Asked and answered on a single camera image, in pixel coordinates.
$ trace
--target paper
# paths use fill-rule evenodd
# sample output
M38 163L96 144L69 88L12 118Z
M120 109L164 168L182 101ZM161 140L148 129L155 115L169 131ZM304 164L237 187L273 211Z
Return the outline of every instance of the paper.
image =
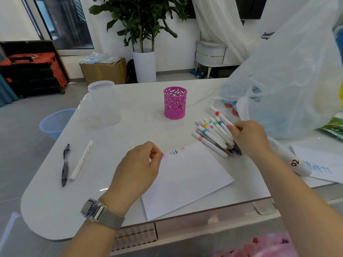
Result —
M343 156L292 145L295 155L311 170L310 177L343 184Z
M166 153L152 186L142 195L148 221L234 182L202 142Z

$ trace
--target blue curtain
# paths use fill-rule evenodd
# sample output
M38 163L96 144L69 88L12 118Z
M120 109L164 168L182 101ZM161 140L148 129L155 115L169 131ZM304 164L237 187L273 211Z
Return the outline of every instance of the blue curtain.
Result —
M0 73L0 107L13 103L16 100L18 100L18 97Z

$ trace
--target pink star-patterned clothing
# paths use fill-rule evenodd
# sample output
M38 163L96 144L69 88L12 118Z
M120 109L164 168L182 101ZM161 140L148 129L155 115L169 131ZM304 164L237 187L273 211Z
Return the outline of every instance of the pink star-patterned clothing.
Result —
M288 233L254 237L241 248L222 251L212 257L298 257Z

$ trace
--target pen clip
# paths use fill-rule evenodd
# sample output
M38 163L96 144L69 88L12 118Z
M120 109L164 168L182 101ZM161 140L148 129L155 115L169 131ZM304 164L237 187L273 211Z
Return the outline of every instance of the pen clip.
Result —
M64 151L63 151L63 159L64 159L64 160L66 159L66 153L67 153L67 152L70 152L69 143L67 144L66 148L65 148Z

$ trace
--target window frame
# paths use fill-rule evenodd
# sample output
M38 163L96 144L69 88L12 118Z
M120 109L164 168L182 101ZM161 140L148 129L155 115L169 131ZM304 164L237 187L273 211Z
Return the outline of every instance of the window frame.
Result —
M84 13L84 16L86 18L86 23L88 27L89 34L91 36L92 44L93 44L93 49L73 49L73 50L63 50L63 49L58 49L59 54L61 56L79 56L79 55L90 55L92 52L102 52L101 46L99 45L98 39L97 39L97 33L94 29L93 26L93 21L91 18L91 14L89 13L88 10L88 4L86 0L80 0L82 10ZM26 0L26 3L28 4L28 7L30 8L30 11L32 13L32 16L34 17L36 24L41 31L41 34L43 36L44 40L52 40L47 26L45 25L45 22L43 18L41 17L41 13L39 12L36 3L34 0Z

